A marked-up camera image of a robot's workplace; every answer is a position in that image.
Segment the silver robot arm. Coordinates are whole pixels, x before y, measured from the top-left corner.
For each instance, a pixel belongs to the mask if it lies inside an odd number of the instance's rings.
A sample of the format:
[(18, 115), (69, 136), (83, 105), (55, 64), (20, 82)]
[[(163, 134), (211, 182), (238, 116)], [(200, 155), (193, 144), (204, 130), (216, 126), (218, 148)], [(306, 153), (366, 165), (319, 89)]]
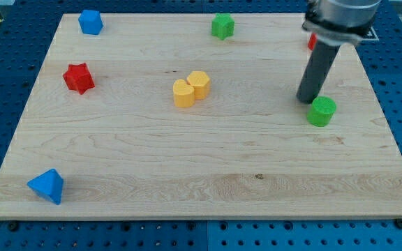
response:
[(302, 29), (329, 46), (358, 45), (369, 32), (381, 0), (310, 0)]

